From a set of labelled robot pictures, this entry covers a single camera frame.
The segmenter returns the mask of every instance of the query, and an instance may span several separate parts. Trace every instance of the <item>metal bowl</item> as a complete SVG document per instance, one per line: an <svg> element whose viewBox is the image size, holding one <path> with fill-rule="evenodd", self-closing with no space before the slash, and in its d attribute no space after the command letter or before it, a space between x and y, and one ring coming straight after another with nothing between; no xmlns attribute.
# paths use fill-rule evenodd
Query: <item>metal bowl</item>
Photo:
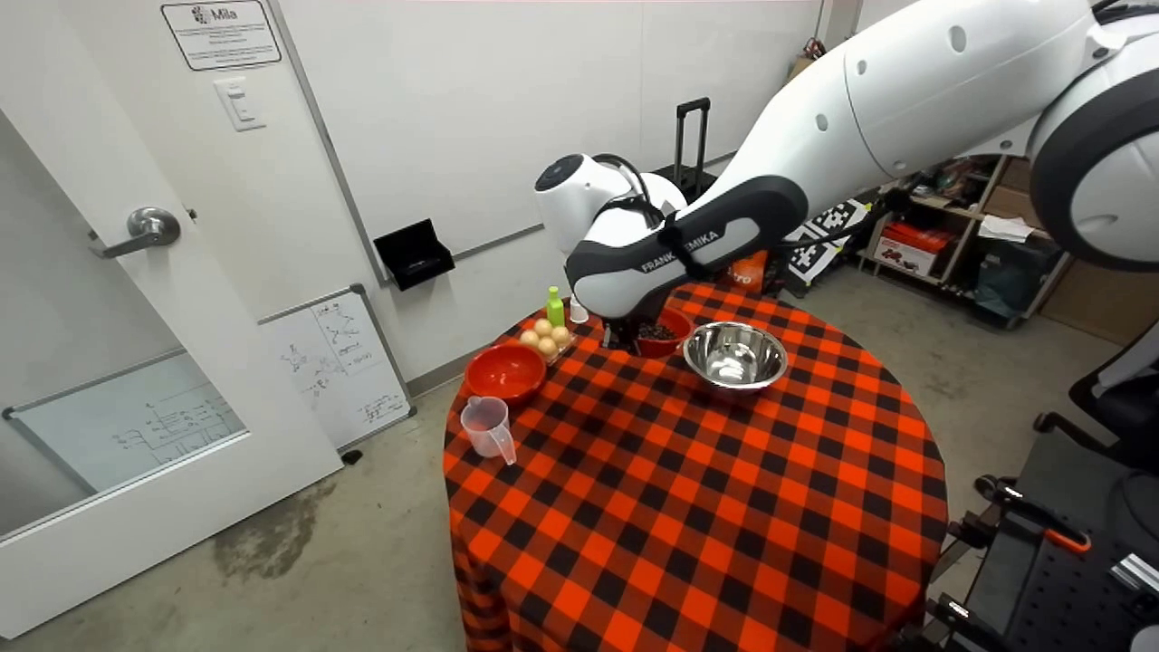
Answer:
<svg viewBox="0 0 1159 652"><path fill-rule="evenodd" d="M761 390L786 373L789 356L745 324L707 324L689 335L686 364L714 387Z"/></svg>

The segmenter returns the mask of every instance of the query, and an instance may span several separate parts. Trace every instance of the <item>concrete floor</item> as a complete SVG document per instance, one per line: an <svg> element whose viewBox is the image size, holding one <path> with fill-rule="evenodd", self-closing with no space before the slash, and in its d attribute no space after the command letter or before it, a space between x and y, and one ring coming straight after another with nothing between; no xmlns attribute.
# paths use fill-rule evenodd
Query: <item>concrete floor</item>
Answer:
<svg viewBox="0 0 1159 652"><path fill-rule="evenodd" d="M948 506L980 506L974 475L1016 475L1040 411L1116 349L1033 320L992 330L901 278L832 272L804 301L911 387L948 466ZM0 646L0 652L314 652L465 650L440 472L458 376L416 394L416 418L367 437L363 464L276 505L175 562ZM934 589L961 593L980 558Z"/></svg>

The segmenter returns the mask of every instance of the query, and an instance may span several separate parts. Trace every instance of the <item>paper sign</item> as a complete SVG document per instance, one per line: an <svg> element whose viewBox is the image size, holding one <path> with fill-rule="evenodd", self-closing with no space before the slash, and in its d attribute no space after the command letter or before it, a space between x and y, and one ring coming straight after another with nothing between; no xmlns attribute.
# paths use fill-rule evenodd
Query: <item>paper sign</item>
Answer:
<svg viewBox="0 0 1159 652"><path fill-rule="evenodd" d="M282 63L260 4L163 4L192 74Z"/></svg>

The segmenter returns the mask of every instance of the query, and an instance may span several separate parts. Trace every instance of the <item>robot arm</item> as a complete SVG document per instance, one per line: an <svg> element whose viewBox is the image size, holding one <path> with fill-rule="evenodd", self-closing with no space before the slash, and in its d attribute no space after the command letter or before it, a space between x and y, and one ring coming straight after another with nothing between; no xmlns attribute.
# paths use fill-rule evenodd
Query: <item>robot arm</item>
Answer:
<svg viewBox="0 0 1159 652"><path fill-rule="evenodd" d="M783 248L837 198L964 154L1028 157L1035 209L1077 259L1159 269L1159 15L1103 26L1086 0L922 0L783 87L672 220L605 208L617 191L591 179L610 167L585 157L536 191L568 232L573 294L617 324L660 315L680 278Z"/></svg>

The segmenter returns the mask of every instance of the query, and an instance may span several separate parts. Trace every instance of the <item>plastic cup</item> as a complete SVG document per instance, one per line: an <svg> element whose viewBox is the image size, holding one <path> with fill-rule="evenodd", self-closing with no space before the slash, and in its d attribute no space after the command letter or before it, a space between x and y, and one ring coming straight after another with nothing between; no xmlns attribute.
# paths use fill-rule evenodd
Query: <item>plastic cup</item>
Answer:
<svg viewBox="0 0 1159 652"><path fill-rule="evenodd" d="M516 464L512 413L505 397L472 394L460 428L468 431L477 457L505 457Z"/></svg>

